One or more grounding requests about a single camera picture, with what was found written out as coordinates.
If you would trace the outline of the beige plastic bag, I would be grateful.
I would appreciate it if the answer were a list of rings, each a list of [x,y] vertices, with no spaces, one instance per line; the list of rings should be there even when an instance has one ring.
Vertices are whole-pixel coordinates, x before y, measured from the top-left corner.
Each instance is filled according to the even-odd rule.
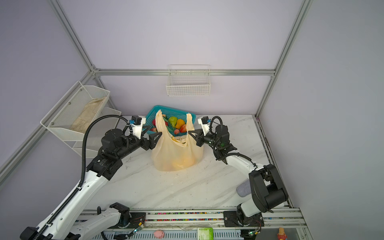
[[[203,147],[198,147],[190,135],[184,135],[180,140],[168,131],[163,119],[163,113],[156,113],[156,124],[162,135],[152,150],[152,160],[158,171],[174,172],[187,169],[198,164],[203,159]]]

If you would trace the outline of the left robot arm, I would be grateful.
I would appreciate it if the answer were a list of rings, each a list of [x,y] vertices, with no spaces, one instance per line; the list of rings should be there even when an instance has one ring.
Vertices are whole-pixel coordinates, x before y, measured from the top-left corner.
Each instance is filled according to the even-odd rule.
[[[98,122],[117,118],[126,122],[123,130],[111,129],[102,138],[102,147],[89,165],[86,148],[89,133]],[[129,207],[120,203],[110,205],[103,213],[82,225],[74,223],[95,194],[116,174],[123,165],[123,158],[142,148],[152,150],[162,133],[144,134],[149,126],[144,119],[133,116],[131,120],[118,115],[106,115],[94,120],[87,128],[82,143],[82,172],[77,186],[60,205],[37,227],[27,227],[20,235],[22,240],[89,240],[110,227],[126,228],[134,223]]]

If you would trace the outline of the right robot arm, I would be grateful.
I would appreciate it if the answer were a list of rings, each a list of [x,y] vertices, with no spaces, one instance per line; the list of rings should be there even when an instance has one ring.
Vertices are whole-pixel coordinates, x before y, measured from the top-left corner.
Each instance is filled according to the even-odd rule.
[[[260,213],[271,213],[274,208],[282,206],[289,199],[278,169],[272,164],[254,163],[250,157],[237,152],[237,148],[230,142],[228,127],[219,116],[212,119],[205,116],[198,119],[198,123],[201,129],[188,131],[196,145],[202,147],[207,144],[213,150],[217,161],[234,167],[249,179],[251,198],[237,206],[239,220]]]

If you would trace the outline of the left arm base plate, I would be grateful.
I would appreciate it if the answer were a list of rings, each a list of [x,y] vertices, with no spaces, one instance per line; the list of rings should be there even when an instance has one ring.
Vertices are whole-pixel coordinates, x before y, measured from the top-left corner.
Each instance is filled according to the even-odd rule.
[[[118,224],[120,229],[135,229],[140,223],[144,224],[146,220],[145,212],[129,212],[121,216],[121,221]]]

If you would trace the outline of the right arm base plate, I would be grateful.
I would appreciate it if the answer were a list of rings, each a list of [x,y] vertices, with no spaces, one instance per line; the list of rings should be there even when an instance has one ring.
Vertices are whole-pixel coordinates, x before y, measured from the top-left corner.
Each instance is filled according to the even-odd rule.
[[[225,227],[263,227],[264,218],[261,213],[246,217],[239,211],[224,211]]]

